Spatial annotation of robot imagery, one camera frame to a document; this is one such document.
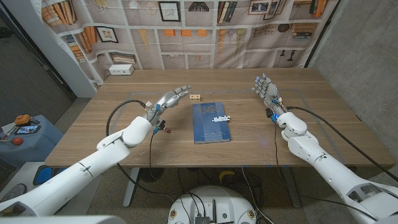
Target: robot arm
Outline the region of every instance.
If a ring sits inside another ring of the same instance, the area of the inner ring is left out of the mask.
[[[105,137],[97,145],[97,151],[70,166],[46,183],[19,197],[0,203],[2,215],[53,215],[81,191],[95,177],[106,171],[130,154],[130,148],[139,145],[152,131],[159,129],[160,115],[174,107],[187,95],[191,86],[183,86],[166,93],[148,113],[136,117],[131,124]]]
[[[329,155],[314,135],[307,131],[304,121],[282,104],[277,88],[263,74],[257,78],[252,90],[264,100],[267,116],[284,128],[281,135],[288,142],[291,153],[313,166],[323,179],[335,190],[344,203],[364,211],[380,220],[398,212],[398,189],[358,177],[341,162]],[[349,209],[359,223],[374,223],[375,220],[356,210]]]

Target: white robot body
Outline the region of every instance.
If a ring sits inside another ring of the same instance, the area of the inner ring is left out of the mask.
[[[191,194],[195,194],[202,199],[205,206],[206,216],[210,221],[214,221],[213,216],[213,200],[215,201],[215,218],[217,223],[245,223],[255,224],[256,215],[253,206],[242,195],[222,186],[202,186],[190,190]],[[203,205],[199,198],[189,194],[184,194],[181,199],[178,198],[171,206],[168,224],[175,223],[195,223],[195,217],[198,215],[198,209],[201,216],[203,213]]]

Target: small wooden block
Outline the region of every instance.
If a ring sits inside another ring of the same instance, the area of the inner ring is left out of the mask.
[[[200,101],[200,95],[189,95],[191,101]]]

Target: orange object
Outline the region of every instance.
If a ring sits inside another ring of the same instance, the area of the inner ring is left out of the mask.
[[[182,37],[191,37],[191,30],[181,30],[181,36]]]
[[[24,114],[24,115],[17,116],[17,118],[15,119],[14,123],[16,125],[21,125],[21,124],[28,123],[29,120],[30,120],[30,116],[28,114]]]
[[[315,14],[313,14],[312,17],[320,17],[322,15],[323,3],[324,3],[324,0],[319,0],[317,12]]]
[[[175,30],[164,30],[164,35],[166,37],[175,37]]]
[[[198,37],[207,37],[207,30],[198,30]]]

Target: red object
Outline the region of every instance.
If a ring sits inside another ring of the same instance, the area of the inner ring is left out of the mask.
[[[16,145],[16,146],[19,146],[19,145],[22,144],[23,142],[24,142],[24,140],[23,140],[22,138],[20,138],[20,137],[13,138],[13,139],[11,140],[11,143],[13,143],[13,144]]]

